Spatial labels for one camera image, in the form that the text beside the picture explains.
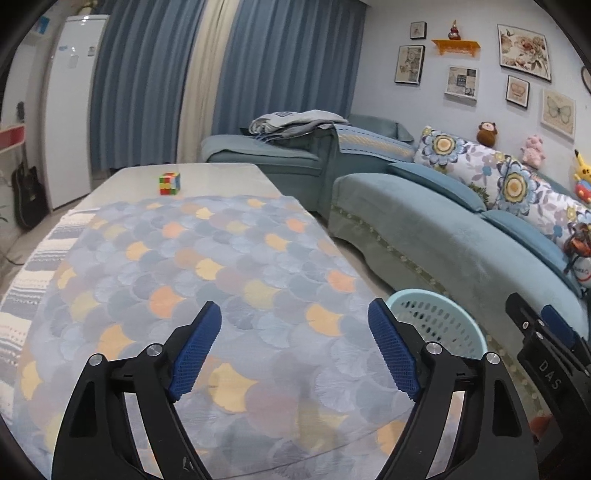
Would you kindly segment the teal plastic trash basket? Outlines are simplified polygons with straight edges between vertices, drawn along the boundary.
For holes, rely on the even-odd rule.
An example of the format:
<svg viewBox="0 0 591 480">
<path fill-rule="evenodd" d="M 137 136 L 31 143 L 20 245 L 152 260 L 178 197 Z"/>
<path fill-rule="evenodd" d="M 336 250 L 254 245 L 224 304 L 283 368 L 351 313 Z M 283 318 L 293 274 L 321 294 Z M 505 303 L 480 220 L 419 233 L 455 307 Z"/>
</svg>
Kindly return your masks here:
<svg viewBox="0 0 591 480">
<path fill-rule="evenodd" d="M 488 345 L 477 322 L 457 303 L 435 292 L 401 290 L 386 301 L 394 317 L 413 325 L 426 342 L 437 342 L 451 354 L 481 359 Z"/>
</svg>

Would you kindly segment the floral cushion near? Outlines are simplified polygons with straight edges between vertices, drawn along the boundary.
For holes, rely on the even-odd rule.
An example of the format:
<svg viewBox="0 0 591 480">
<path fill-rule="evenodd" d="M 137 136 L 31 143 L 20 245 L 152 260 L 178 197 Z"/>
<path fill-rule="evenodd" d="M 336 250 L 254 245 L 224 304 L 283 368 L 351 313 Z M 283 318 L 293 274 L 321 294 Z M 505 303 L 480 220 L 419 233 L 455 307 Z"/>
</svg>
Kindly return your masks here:
<svg viewBox="0 0 591 480">
<path fill-rule="evenodd" d="M 577 226 L 590 227 L 590 208 L 560 193 L 529 166 L 506 156 L 497 170 L 495 209 L 524 220 L 561 249 Z"/>
</svg>

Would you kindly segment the blue corner sofa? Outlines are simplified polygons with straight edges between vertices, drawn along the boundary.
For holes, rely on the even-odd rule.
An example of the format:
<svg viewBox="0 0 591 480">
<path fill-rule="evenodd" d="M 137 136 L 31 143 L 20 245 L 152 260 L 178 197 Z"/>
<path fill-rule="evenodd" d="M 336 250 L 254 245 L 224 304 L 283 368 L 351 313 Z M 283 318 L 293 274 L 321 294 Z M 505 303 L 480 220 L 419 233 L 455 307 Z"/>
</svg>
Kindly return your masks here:
<svg viewBox="0 0 591 480">
<path fill-rule="evenodd" d="M 552 305 L 590 334 L 590 293 L 559 248 L 524 220 L 494 208 L 498 179 L 466 185 L 414 162 L 420 140 L 401 124 L 353 116 L 290 138 L 217 134 L 199 161 L 252 164 L 281 193 L 320 215 L 395 290 L 449 296 L 500 342 L 510 342 L 505 302 L 520 294 Z"/>
</svg>

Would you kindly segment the pink pig plush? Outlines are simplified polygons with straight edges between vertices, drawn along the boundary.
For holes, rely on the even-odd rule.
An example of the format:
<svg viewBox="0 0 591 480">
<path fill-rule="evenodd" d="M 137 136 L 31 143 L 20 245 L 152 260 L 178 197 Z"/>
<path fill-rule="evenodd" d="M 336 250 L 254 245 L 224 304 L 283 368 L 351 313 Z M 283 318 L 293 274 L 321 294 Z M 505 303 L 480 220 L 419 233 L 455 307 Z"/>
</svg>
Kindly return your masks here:
<svg viewBox="0 0 591 480">
<path fill-rule="evenodd" d="M 543 140 L 538 135 L 531 135 L 526 139 L 522 149 L 522 161 L 530 167 L 539 170 L 546 159 Z"/>
</svg>

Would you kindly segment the patterned blue table mat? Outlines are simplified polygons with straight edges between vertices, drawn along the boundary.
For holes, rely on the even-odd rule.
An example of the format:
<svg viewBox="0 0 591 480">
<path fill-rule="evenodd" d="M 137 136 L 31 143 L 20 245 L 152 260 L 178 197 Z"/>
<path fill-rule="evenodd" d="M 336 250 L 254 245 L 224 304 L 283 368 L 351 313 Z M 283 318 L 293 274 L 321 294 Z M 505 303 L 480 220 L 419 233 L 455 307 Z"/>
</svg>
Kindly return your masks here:
<svg viewBox="0 0 591 480">
<path fill-rule="evenodd" d="M 370 334 L 374 298 L 290 197 L 70 212 L 3 296 L 1 413 L 49 476 L 87 359 L 133 357 L 214 302 L 221 330 L 176 404 L 209 474 L 374 479 L 412 407 Z"/>
</svg>

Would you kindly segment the brown monkey plush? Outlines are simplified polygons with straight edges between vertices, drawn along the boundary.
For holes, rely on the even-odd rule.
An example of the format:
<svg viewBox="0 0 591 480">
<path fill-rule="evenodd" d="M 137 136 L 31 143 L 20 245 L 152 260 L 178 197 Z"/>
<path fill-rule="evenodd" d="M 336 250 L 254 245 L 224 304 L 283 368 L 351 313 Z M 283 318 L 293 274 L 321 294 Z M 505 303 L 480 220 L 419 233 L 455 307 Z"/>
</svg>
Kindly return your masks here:
<svg viewBox="0 0 591 480">
<path fill-rule="evenodd" d="M 478 127 L 477 141 L 488 148 L 493 148 L 496 143 L 498 131 L 494 122 L 482 122 Z"/>
</svg>

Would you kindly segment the butterfly framed picture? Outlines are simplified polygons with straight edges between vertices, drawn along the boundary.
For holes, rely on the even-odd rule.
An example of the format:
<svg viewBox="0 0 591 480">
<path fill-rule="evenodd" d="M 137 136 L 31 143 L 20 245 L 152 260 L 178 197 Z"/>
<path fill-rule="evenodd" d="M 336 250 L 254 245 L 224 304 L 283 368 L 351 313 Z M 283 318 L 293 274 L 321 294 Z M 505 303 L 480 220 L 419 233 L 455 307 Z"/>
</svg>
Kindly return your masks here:
<svg viewBox="0 0 591 480">
<path fill-rule="evenodd" d="M 541 124 L 573 140 L 576 132 L 576 103 L 557 91 L 542 91 Z"/>
</svg>

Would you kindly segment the small framed picture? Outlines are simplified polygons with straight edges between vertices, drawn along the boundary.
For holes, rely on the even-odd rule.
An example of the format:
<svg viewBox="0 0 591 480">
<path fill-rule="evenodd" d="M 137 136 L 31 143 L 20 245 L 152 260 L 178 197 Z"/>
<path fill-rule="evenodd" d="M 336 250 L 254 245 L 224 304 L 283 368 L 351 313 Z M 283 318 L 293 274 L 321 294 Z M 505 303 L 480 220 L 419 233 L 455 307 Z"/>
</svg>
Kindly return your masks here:
<svg viewBox="0 0 591 480">
<path fill-rule="evenodd" d="M 528 109 L 530 83 L 527 80 L 509 75 L 506 85 L 506 101 L 523 109 Z"/>
</svg>

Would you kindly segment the newspaper framed picture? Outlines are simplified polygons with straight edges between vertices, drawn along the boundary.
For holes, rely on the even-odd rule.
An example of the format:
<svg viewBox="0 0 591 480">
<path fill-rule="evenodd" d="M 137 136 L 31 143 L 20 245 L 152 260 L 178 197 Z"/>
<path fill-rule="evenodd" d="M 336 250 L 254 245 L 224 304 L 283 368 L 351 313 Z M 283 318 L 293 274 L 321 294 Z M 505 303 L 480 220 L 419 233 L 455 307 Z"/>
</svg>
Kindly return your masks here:
<svg viewBox="0 0 591 480">
<path fill-rule="evenodd" d="M 476 101 L 479 70 L 463 66 L 450 66 L 445 93 L 450 96 Z"/>
</svg>

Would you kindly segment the colourful puzzle cube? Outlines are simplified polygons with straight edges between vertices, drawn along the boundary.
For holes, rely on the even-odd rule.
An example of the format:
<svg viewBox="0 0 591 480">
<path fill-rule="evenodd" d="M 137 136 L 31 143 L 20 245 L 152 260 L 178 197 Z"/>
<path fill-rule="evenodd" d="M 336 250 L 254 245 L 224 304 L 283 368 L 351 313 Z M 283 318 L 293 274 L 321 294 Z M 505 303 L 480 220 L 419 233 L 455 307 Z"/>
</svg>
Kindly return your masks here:
<svg viewBox="0 0 591 480">
<path fill-rule="evenodd" d="M 162 196 L 177 195 L 180 192 L 180 173 L 166 172 L 158 178 L 159 194 Z"/>
</svg>

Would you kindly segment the large floral framed picture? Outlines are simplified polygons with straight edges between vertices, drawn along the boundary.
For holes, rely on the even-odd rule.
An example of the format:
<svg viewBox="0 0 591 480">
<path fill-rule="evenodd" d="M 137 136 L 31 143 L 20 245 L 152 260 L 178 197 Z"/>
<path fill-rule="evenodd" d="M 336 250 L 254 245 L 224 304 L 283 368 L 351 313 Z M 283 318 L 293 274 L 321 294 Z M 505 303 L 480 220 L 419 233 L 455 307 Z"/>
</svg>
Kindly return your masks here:
<svg viewBox="0 0 591 480">
<path fill-rule="evenodd" d="M 552 82 L 552 69 L 546 37 L 531 30 L 498 24 L 499 64 Z"/>
</svg>

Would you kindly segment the tall framed picture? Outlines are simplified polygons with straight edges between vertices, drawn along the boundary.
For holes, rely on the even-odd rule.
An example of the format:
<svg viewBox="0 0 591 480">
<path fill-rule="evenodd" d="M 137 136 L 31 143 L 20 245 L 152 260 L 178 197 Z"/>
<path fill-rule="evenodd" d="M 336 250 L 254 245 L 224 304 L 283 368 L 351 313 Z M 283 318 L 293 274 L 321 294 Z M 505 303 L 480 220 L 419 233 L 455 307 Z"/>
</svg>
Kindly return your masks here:
<svg viewBox="0 0 591 480">
<path fill-rule="evenodd" d="M 394 83 L 419 86 L 423 73 L 426 47 L 424 45 L 401 45 L 399 48 Z"/>
</svg>

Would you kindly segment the tiny top framed picture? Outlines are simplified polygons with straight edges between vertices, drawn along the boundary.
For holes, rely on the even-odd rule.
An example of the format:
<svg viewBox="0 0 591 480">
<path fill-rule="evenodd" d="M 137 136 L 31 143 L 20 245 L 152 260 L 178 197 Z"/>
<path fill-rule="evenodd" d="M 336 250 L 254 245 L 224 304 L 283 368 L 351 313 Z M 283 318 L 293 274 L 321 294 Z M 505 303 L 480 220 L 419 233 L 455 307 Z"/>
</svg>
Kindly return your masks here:
<svg viewBox="0 0 591 480">
<path fill-rule="evenodd" d="M 427 38 L 428 24 L 425 21 L 412 22 L 410 25 L 411 40 L 425 40 Z"/>
</svg>

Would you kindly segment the blue curtains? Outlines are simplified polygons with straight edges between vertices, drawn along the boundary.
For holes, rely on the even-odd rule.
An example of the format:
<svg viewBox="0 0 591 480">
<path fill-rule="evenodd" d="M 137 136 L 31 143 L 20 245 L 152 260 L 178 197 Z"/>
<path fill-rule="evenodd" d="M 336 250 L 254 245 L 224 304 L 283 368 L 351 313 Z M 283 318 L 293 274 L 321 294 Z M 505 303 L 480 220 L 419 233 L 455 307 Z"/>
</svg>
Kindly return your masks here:
<svg viewBox="0 0 591 480">
<path fill-rule="evenodd" d="M 185 79 L 205 2 L 97 3 L 109 20 L 90 104 L 94 170 L 177 163 Z M 367 11 L 361 1 L 240 1 L 211 135 L 235 134 L 276 111 L 348 116 Z"/>
</svg>

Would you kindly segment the orange wall shelf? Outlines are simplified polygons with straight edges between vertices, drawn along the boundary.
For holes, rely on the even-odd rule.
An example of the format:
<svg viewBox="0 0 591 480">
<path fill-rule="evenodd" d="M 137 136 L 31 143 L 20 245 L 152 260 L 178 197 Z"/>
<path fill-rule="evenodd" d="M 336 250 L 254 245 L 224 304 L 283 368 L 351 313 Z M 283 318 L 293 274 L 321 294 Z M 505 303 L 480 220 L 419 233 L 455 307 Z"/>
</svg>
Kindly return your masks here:
<svg viewBox="0 0 591 480">
<path fill-rule="evenodd" d="M 433 39 L 432 42 L 436 46 L 440 56 L 446 54 L 467 54 L 475 58 L 481 50 L 480 44 L 472 40 Z"/>
</svg>

